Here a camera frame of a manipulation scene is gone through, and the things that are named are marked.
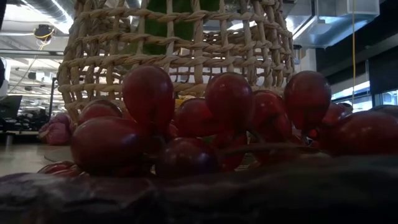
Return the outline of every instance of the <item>metal duct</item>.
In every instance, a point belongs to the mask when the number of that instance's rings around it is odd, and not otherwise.
[[[48,16],[49,22],[64,34],[73,24],[76,0],[21,0],[32,10]]]
[[[297,0],[286,18],[294,44],[326,48],[353,33],[352,0]],[[379,0],[356,0],[355,30],[380,14]]]

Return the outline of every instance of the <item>window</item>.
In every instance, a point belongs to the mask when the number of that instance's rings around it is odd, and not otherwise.
[[[385,92],[381,97],[384,105],[398,105],[398,90]]]
[[[345,99],[341,101],[336,101],[335,103],[348,103],[350,105],[353,104],[352,99]],[[371,109],[373,107],[372,105],[372,96],[361,96],[357,97],[354,99],[354,105],[353,105],[353,112],[359,112],[359,111],[366,111],[368,109]]]
[[[355,86],[354,94],[364,93],[370,91],[370,82],[366,81],[364,83],[358,84]],[[342,97],[351,96],[353,94],[353,87],[347,88],[343,91],[335,93],[331,96],[331,100],[337,100]]]

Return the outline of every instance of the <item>basket weave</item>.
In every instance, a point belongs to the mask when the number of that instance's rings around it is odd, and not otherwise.
[[[286,28],[281,0],[240,0],[243,6],[250,6],[242,7],[241,14],[226,12],[227,0],[220,0],[218,12],[201,11],[200,1],[191,0],[193,13],[173,13],[172,0],[164,1],[167,14],[147,10],[148,0],[142,0],[140,9],[123,7],[125,0],[118,0],[115,8],[105,6],[105,0],[77,0],[75,21],[58,72],[58,89],[72,120],[97,98],[107,98],[124,108],[121,82],[126,66],[161,66],[169,72],[176,92],[195,96],[201,96],[208,79],[220,72],[244,75],[253,90],[274,91],[281,91],[283,82],[294,73],[292,34]],[[131,32],[129,16],[140,17],[137,33]],[[167,37],[145,34],[146,19],[167,23]],[[207,20],[219,21],[220,32],[203,33],[203,21]],[[242,21],[243,28],[227,30],[227,21],[233,20]],[[192,41],[173,36],[174,24],[180,21],[194,22]],[[257,25],[250,27],[249,21]],[[135,55],[120,54],[133,42],[138,42]],[[167,53],[145,55],[144,43],[166,45]],[[259,77],[264,79],[261,84],[257,83]]]

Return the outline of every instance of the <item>dark blanket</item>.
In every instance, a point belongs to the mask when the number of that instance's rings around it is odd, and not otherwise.
[[[180,180],[0,178],[0,223],[384,223],[397,209],[398,156]]]

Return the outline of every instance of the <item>computer monitor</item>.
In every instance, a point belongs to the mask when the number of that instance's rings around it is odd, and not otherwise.
[[[0,96],[0,118],[16,119],[22,96]]]

